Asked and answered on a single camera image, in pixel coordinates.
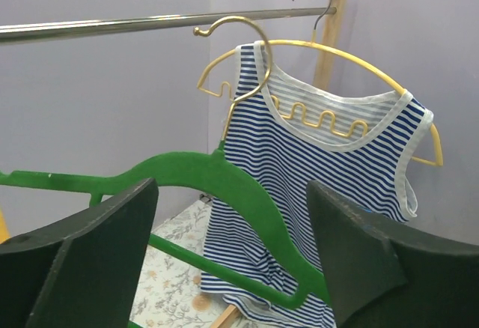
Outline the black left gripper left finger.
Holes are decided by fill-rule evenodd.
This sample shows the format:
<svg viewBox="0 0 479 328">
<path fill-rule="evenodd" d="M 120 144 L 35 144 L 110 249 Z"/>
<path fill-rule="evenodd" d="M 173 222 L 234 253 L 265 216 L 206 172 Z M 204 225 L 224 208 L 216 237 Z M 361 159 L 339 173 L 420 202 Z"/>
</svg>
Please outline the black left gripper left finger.
<svg viewBox="0 0 479 328">
<path fill-rule="evenodd" d="M 2 327 L 127 327 L 158 200 L 153 179 L 1 244 Z"/>
</svg>

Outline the yellow plastic hanger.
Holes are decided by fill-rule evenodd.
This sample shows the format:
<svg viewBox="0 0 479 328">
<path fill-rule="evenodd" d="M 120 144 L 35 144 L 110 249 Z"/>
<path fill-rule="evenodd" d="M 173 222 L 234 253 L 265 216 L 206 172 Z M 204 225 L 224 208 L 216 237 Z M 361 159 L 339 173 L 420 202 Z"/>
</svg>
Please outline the yellow plastic hanger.
<svg viewBox="0 0 479 328">
<path fill-rule="evenodd" d="M 3 243 L 10 237 L 4 215 L 0 210 L 0 243 Z"/>
</svg>

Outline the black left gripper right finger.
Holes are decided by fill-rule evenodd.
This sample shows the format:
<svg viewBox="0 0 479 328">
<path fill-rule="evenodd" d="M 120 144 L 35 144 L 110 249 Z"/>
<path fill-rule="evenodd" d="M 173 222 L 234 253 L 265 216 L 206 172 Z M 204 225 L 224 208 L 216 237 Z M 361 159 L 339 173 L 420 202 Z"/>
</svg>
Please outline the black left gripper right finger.
<svg viewBox="0 0 479 328">
<path fill-rule="evenodd" d="M 369 213 L 316 181 L 307 207 L 337 327 L 478 326 L 478 246 Z"/>
</svg>

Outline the green plastic hanger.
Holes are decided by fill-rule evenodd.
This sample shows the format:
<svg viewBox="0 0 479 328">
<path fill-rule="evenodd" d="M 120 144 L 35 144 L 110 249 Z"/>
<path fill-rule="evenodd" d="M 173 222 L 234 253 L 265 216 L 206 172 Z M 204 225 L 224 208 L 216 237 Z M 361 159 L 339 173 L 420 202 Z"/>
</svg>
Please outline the green plastic hanger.
<svg viewBox="0 0 479 328">
<path fill-rule="evenodd" d="M 298 283 L 295 293 L 290 296 L 283 294 L 156 235 L 150 237 L 152 247 L 288 309 L 300 307 L 309 294 L 315 294 L 330 304 L 324 275 L 293 244 L 284 220 L 266 190 L 251 175 L 225 159 L 224 146 L 225 141 L 221 140 L 212 154 L 159 154 L 111 177 L 12 171 L 1 174 L 1 184 L 88 193 L 91 204 L 98 204 L 104 195 L 115 195 L 145 178 L 155 179 L 158 186 L 200 190 L 219 198 L 248 222 L 275 260 L 294 276 Z"/>
</svg>

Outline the navy white striped tank top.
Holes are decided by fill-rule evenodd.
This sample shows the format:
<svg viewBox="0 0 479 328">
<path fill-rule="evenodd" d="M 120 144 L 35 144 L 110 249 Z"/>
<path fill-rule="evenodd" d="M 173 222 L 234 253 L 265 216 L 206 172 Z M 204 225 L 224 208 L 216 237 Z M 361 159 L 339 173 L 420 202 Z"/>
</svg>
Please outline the navy white striped tank top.
<svg viewBox="0 0 479 328">
<path fill-rule="evenodd" d="M 259 41 L 234 50 L 237 96 L 264 78 L 267 54 Z M 308 121 L 332 111 L 342 134 L 325 117 L 320 127 L 302 123 L 301 113 L 286 115 L 294 103 L 306 108 Z M 433 113 L 410 93 L 388 92 L 363 98 L 340 97 L 287 75 L 273 64 L 268 82 L 234 110 L 225 141 L 225 158 L 250 174 L 269 193 L 298 250 L 322 271 L 306 202 L 306 186 L 317 180 L 359 207 L 405 223 L 416 217 L 418 202 L 406 169 Z M 297 281 L 273 258 L 251 226 L 223 201 L 215 199 L 204 241 L 204 257 L 291 295 Z M 309 294 L 298 309 L 271 304 L 209 273 L 201 290 L 219 294 L 249 319 L 278 327 L 336 327 L 332 309 Z"/>
</svg>

